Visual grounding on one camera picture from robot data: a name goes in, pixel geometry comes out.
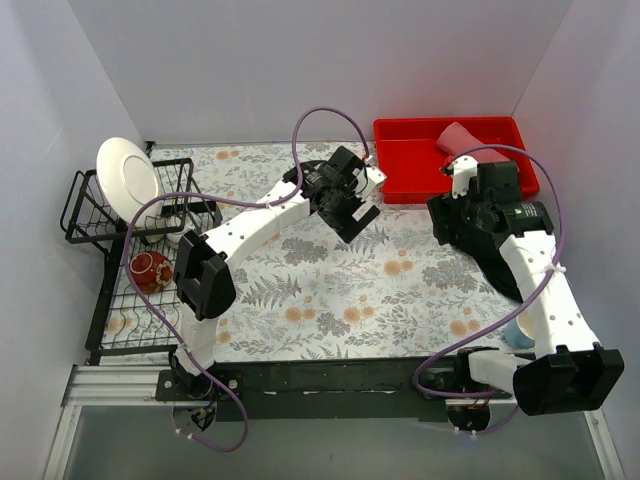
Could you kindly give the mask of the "aluminium frame rail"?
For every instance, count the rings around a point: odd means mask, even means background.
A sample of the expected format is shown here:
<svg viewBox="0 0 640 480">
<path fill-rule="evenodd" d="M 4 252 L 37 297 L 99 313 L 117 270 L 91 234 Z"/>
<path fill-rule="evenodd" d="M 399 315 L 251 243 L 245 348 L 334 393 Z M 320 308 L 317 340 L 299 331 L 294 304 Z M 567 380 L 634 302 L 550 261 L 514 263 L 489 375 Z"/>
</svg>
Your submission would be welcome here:
<svg viewBox="0 0 640 480">
<path fill-rule="evenodd" d="M 163 367 L 79 366 L 72 369 L 63 406 L 142 406 L 156 404 Z"/>
</svg>

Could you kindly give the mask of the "white patterned cup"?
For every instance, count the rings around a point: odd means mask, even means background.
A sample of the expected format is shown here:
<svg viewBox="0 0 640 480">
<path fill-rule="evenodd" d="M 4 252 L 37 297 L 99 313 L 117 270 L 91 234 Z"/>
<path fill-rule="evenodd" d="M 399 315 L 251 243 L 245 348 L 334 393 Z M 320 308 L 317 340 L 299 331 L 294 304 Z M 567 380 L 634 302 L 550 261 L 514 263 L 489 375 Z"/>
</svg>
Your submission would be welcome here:
<svg viewBox="0 0 640 480">
<path fill-rule="evenodd" d="M 183 235 L 190 230 L 190 224 L 180 215 L 171 215 L 164 219 L 164 227 L 167 229 L 165 237 L 167 243 L 174 249 L 178 248 L 178 244 Z"/>
</svg>

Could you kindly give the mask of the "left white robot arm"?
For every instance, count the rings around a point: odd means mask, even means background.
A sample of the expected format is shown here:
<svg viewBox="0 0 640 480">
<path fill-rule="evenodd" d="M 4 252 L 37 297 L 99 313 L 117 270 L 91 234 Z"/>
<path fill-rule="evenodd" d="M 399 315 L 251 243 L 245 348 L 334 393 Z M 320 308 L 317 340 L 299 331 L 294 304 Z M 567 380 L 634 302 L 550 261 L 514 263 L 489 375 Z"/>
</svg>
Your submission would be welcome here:
<svg viewBox="0 0 640 480">
<path fill-rule="evenodd" d="M 259 201 L 202 234 L 185 233 L 174 263 L 174 283 L 181 302 L 180 341 L 170 357 L 178 387 L 193 400 L 213 386 L 212 367 L 217 322 L 237 297 L 236 271 L 267 240 L 283 229 L 318 215 L 343 242 L 349 243 L 380 213 L 355 212 L 386 181 L 376 166 L 339 147 L 327 160 L 304 162 L 283 175 Z"/>
</svg>

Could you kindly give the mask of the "blue ceramic mug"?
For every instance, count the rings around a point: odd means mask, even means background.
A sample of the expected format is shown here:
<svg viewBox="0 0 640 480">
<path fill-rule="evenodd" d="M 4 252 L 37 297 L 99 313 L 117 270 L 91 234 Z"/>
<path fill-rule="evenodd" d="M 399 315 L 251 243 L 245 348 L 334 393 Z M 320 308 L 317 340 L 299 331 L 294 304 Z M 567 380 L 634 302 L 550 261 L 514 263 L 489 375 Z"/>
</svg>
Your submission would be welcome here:
<svg viewBox="0 0 640 480">
<path fill-rule="evenodd" d="M 516 350 L 535 346 L 533 323 L 527 312 L 521 313 L 505 326 L 504 338 L 507 345 Z"/>
</svg>

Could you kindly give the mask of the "white ceramic plate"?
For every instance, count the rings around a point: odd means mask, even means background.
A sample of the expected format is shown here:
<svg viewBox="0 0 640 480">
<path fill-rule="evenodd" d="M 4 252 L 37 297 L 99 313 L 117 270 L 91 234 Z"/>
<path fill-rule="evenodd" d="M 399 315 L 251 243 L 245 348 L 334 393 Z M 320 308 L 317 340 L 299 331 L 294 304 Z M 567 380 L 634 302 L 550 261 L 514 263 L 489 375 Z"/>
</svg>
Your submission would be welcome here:
<svg viewBox="0 0 640 480">
<path fill-rule="evenodd" d="M 101 144 L 96 171 L 108 204 L 126 223 L 147 202 L 161 195 L 161 181 L 149 157 L 127 139 L 112 137 Z"/>
</svg>

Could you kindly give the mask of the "rolled pink t shirt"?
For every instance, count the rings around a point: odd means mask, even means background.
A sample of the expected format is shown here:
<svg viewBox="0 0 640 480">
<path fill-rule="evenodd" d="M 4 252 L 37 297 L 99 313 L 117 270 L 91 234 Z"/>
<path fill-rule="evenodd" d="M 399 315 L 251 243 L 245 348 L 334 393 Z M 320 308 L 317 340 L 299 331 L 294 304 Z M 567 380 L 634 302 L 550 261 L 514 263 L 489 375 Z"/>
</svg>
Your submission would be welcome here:
<svg viewBox="0 0 640 480">
<path fill-rule="evenodd" d="M 436 147 L 450 159 L 460 153 L 487 144 L 504 144 L 504 135 L 495 129 L 471 129 L 460 122 L 448 125 L 436 140 Z M 470 153 L 478 163 L 507 162 L 516 158 L 515 154 L 503 149 L 481 149 Z"/>
</svg>

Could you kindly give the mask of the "red plastic bin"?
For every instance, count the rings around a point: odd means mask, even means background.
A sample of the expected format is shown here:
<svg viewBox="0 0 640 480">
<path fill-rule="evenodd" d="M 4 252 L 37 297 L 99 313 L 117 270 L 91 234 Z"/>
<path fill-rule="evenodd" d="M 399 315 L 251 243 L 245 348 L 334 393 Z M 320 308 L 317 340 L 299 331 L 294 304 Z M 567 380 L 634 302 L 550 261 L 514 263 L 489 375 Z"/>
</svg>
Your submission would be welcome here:
<svg viewBox="0 0 640 480">
<path fill-rule="evenodd" d="M 379 168 L 387 176 L 382 187 L 386 204 L 422 204 L 451 190 L 452 179 L 441 171 L 449 155 L 437 140 L 454 122 L 481 143 L 524 147 L 510 117 L 377 119 L 373 128 Z"/>
</svg>

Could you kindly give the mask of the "black t shirt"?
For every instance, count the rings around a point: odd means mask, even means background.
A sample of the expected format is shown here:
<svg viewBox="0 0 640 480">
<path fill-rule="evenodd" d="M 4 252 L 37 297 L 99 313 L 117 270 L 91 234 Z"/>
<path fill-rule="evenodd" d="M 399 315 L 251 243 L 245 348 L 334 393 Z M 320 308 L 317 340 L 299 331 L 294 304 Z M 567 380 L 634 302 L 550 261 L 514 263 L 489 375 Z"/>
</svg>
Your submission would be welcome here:
<svg viewBox="0 0 640 480">
<path fill-rule="evenodd" d="M 506 298 L 521 303 L 516 280 L 502 258 L 493 234 L 474 224 L 474 206 L 465 198 L 451 194 L 426 202 L 433 224 L 433 235 L 440 245 L 451 245 L 476 262 L 489 284 Z"/>
</svg>

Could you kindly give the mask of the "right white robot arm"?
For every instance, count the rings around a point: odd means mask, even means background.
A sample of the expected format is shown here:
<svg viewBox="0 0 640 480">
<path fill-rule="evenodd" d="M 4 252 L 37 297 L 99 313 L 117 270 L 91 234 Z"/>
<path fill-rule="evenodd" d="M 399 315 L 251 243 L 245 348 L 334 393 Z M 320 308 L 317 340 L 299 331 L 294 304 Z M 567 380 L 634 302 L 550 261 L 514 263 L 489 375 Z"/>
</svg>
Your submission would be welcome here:
<svg viewBox="0 0 640 480">
<path fill-rule="evenodd" d="M 624 370 L 621 353 L 605 349 L 586 323 L 563 268 L 546 207 L 524 200 L 513 162 L 451 165 L 457 233 L 486 236 L 506 264 L 532 328 L 535 358 L 495 351 L 469 355 L 452 373 L 454 389 L 475 397 L 488 385 L 515 396 L 529 416 L 601 407 Z"/>
</svg>

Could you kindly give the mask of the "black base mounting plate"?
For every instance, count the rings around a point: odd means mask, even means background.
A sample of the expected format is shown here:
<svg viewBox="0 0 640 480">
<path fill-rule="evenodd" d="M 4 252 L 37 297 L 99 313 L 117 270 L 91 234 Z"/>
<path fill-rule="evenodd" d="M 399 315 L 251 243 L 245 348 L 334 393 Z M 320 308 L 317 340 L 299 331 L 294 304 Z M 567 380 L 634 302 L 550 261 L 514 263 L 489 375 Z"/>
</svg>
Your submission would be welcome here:
<svg viewBox="0 0 640 480">
<path fill-rule="evenodd" d="M 218 363 L 209 371 L 239 397 L 250 420 L 413 418 L 446 421 L 444 398 L 419 392 L 423 358 Z M 231 396 L 202 374 L 172 365 L 159 373 L 155 399 L 213 400 L 218 422 L 242 422 Z"/>
</svg>

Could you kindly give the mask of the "red floral bowl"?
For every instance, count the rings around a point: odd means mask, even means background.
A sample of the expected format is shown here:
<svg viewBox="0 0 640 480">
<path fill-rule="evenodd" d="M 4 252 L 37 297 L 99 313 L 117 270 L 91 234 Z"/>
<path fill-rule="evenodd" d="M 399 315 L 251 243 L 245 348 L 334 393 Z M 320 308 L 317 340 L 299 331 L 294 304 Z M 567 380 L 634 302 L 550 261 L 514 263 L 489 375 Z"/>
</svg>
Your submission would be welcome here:
<svg viewBox="0 0 640 480">
<path fill-rule="evenodd" d="M 173 280 L 173 264 L 157 251 L 144 251 L 129 262 L 134 283 L 146 295 L 159 293 Z"/>
</svg>

